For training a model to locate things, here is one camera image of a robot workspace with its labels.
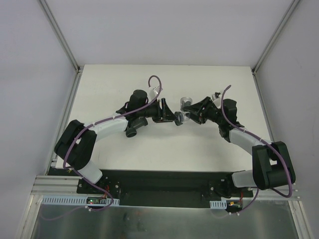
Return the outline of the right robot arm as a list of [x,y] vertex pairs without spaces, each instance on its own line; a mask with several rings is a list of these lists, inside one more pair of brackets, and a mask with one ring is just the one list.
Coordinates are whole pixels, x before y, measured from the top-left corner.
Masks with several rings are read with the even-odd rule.
[[222,138],[252,156],[252,169],[232,173],[232,180],[224,184],[225,193],[234,197],[242,187],[275,190],[288,186],[292,190],[296,175],[286,144],[263,140],[245,129],[237,121],[236,104],[231,99],[213,100],[210,97],[195,104],[187,97],[180,100],[180,108],[187,117],[198,124],[207,120],[216,123]]

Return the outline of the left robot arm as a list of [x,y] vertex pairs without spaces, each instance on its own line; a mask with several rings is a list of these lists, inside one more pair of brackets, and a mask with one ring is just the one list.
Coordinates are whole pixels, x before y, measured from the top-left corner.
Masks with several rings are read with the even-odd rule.
[[174,122],[181,125],[183,114],[172,112],[164,98],[149,101],[145,91],[135,90],[113,117],[89,124],[72,120],[58,140],[54,152],[89,181],[88,188],[93,193],[102,193],[106,183],[102,179],[102,171],[91,160],[95,143],[118,132],[124,132],[128,138],[134,137],[138,128],[148,125],[148,118],[155,123]]

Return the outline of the grey pipe tee fitting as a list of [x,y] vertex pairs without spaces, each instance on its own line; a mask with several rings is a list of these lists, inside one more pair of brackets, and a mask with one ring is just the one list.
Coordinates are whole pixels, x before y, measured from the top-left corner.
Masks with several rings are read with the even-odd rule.
[[132,120],[129,122],[129,125],[127,126],[126,129],[126,137],[130,138],[130,137],[134,137],[137,135],[137,129],[143,127],[143,126],[147,126],[148,125],[148,121],[145,117],[140,117],[137,118],[135,120]]

